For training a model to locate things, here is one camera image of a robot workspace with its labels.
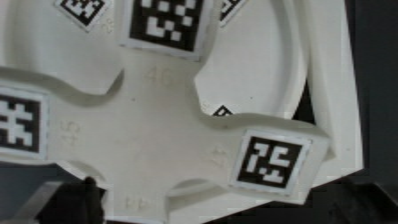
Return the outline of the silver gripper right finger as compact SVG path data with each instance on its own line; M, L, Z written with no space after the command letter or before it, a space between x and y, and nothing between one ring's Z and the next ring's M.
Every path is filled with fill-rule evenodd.
M398 224L398 186L345 178L334 190L330 224Z

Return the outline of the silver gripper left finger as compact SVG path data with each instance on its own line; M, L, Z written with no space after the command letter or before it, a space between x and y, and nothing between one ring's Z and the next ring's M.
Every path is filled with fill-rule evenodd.
M46 182L11 218L11 224L103 224L103 193L92 177L75 183Z

